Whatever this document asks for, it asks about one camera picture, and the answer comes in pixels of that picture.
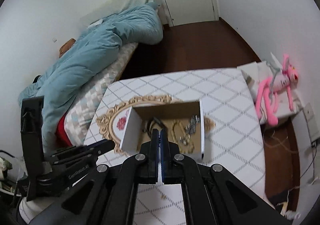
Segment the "checkered bed sheet mattress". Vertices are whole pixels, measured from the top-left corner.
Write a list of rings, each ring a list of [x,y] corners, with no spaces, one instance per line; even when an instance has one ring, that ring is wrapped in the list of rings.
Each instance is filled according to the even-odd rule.
[[[137,46],[137,43],[122,46],[117,59],[81,87],[62,124],[62,130],[72,145],[78,146],[84,143],[95,111],[107,87],[120,78]]]

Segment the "patterned white tablecloth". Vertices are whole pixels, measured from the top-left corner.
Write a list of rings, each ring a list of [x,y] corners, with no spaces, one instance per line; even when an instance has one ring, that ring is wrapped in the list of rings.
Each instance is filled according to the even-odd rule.
[[[147,76],[110,85],[85,145],[111,192],[106,224],[271,224],[263,138],[239,69]]]

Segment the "pink panther plush toy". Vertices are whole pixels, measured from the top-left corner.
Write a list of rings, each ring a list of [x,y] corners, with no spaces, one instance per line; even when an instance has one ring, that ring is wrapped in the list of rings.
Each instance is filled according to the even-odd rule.
[[[255,111],[258,119],[261,120],[263,114],[261,112],[261,102],[265,105],[265,120],[270,126],[276,126],[279,118],[276,116],[280,102],[279,94],[287,95],[288,105],[286,106],[290,112],[294,112],[294,103],[292,88],[295,87],[299,80],[297,69],[290,63],[288,54],[283,55],[282,67],[263,81],[259,83],[257,98],[255,102]]]

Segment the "red bedding under mattress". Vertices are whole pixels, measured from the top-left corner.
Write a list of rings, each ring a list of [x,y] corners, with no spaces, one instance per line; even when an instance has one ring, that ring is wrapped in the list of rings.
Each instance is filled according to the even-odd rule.
[[[62,118],[59,120],[57,124],[57,129],[55,132],[56,136],[56,145],[58,148],[63,147],[71,147],[72,143],[70,142],[68,135],[65,131],[64,123],[65,123],[66,114],[62,116]]]

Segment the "brown plush item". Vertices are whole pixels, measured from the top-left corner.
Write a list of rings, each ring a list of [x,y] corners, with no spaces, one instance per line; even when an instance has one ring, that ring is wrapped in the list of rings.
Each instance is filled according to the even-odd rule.
[[[74,38],[69,39],[61,48],[59,49],[59,57],[61,58],[76,42]]]

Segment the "white cardboard box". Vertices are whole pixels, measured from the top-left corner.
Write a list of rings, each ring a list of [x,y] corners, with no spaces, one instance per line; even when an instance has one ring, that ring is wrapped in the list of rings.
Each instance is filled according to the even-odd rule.
[[[168,140],[178,144],[180,153],[196,161],[203,159],[205,131],[201,101],[139,102],[121,110],[113,121],[112,131],[122,152],[136,154],[143,143],[151,140],[142,130],[153,116],[165,124]],[[153,129],[164,130],[158,126]]]

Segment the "teal duvet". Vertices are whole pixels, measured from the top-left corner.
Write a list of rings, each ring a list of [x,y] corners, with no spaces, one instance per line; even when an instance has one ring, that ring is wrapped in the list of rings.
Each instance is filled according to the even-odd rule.
[[[112,64],[123,45],[154,45],[162,40],[158,7],[156,2],[150,2],[104,17],[101,24],[83,32],[36,83],[22,90],[19,103],[28,98],[44,98],[41,129],[44,152],[55,150],[57,124],[72,105],[80,88]]]

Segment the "white power strip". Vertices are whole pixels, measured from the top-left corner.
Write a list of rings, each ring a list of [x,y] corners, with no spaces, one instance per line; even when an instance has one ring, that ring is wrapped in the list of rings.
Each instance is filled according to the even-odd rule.
[[[310,146],[306,149],[305,153],[311,153],[312,157],[311,163],[308,164],[308,168],[304,174],[310,175],[310,179],[308,180],[310,184],[315,184],[319,180],[319,127],[311,103],[308,102],[304,106],[303,114],[310,139]]]

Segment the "white side box stand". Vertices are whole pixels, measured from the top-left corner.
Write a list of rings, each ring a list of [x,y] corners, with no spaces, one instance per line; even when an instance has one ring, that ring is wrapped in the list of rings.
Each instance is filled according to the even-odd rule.
[[[303,108],[296,90],[299,74],[288,54],[282,62],[272,56],[271,62],[252,62],[237,69],[246,81],[261,125],[277,126]]]

